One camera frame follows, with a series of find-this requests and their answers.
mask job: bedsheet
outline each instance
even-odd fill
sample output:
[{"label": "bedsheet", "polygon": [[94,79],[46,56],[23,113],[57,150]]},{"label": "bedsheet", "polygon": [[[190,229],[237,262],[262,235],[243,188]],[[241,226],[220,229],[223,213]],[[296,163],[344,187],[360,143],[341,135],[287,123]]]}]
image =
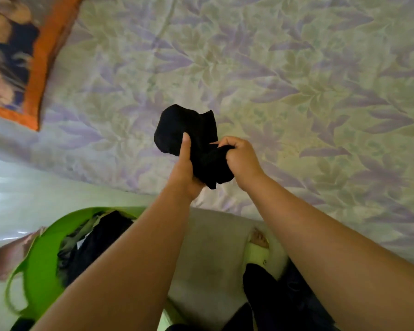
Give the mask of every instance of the bedsheet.
[{"label": "bedsheet", "polygon": [[[268,175],[414,263],[414,0],[84,0],[41,131],[0,119],[0,159],[157,194],[171,104],[213,110]],[[194,206],[260,218],[234,181]]]}]

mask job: green laundry basket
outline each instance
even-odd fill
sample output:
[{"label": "green laundry basket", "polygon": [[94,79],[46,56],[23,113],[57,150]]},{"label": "green laundry basket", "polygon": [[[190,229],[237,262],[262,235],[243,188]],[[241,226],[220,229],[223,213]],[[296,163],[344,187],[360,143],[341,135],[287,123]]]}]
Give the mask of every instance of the green laundry basket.
[{"label": "green laundry basket", "polygon": [[[95,207],[74,211],[61,217],[46,231],[34,239],[25,259],[14,270],[8,279],[5,290],[5,303],[15,314],[33,320],[38,320],[52,303],[64,291],[57,273],[57,253],[61,241],[85,220],[100,211],[120,210],[138,218],[145,207]],[[27,307],[18,310],[11,302],[10,287],[18,273],[23,273],[23,289]]]}]

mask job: slipper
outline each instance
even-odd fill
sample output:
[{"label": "slipper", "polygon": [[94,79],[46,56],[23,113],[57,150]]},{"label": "slipper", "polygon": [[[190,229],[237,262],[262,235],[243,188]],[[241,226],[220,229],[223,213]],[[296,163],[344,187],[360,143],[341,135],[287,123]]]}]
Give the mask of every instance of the slipper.
[{"label": "slipper", "polygon": [[254,230],[248,235],[247,244],[244,248],[244,259],[242,263],[243,270],[245,272],[245,267],[248,263],[255,263],[260,267],[265,269],[265,265],[267,264],[268,257],[270,256],[270,249],[263,248],[262,246],[250,243]]}]

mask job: finger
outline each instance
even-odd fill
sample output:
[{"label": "finger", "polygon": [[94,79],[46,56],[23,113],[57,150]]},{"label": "finger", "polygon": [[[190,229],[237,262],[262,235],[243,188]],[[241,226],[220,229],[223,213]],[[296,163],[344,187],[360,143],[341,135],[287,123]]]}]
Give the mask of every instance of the finger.
[{"label": "finger", "polygon": [[180,149],[180,160],[190,160],[190,146],[192,142],[188,133],[183,133]]},{"label": "finger", "polygon": [[224,145],[232,145],[236,148],[239,148],[243,146],[245,143],[244,139],[233,137],[233,136],[225,136],[219,141],[218,147],[224,146]]}]

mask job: floor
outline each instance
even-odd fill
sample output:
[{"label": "floor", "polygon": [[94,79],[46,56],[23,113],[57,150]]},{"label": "floor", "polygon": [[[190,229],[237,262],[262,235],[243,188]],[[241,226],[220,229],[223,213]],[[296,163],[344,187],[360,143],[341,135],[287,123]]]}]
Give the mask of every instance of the floor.
[{"label": "floor", "polygon": [[[0,161],[0,246],[49,225],[61,216],[90,206],[149,205],[154,197],[61,179],[48,173]],[[286,254],[263,222],[193,209],[169,297],[193,324],[220,330],[245,302],[242,254],[248,233],[258,227],[270,241],[268,271],[278,277]],[[3,302],[0,283],[0,331],[15,320]],[[21,279],[11,297],[24,307]]]}]

